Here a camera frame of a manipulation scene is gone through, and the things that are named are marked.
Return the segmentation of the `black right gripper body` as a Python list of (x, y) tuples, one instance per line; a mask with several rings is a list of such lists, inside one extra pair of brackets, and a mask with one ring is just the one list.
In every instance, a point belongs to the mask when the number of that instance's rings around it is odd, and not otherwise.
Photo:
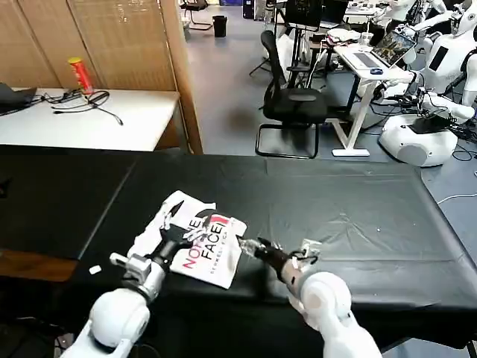
[(282, 271), (290, 255), (273, 246), (263, 246), (256, 249), (256, 258), (267, 263), (275, 271)]

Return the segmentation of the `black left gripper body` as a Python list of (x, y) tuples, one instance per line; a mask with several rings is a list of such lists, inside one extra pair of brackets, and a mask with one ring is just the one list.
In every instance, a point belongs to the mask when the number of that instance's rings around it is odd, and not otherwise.
[(181, 228), (159, 230), (161, 241), (153, 251), (153, 261), (171, 263), (179, 250), (187, 249), (187, 239), (183, 238), (185, 231)]

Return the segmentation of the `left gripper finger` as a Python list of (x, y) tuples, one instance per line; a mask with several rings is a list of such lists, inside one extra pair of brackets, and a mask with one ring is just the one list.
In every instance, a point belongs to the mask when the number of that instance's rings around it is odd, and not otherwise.
[(190, 231), (184, 233), (183, 239), (187, 242), (195, 242), (197, 240), (203, 241), (204, 239), (208, 238), (209, 235), (209, 224), (204, 222), (201, 226), (193, 227)]
[(173, 218), (182, 207), (184, 200), (178, 202), (164, 201), (160, 208), (160, 229), (169, 230)]

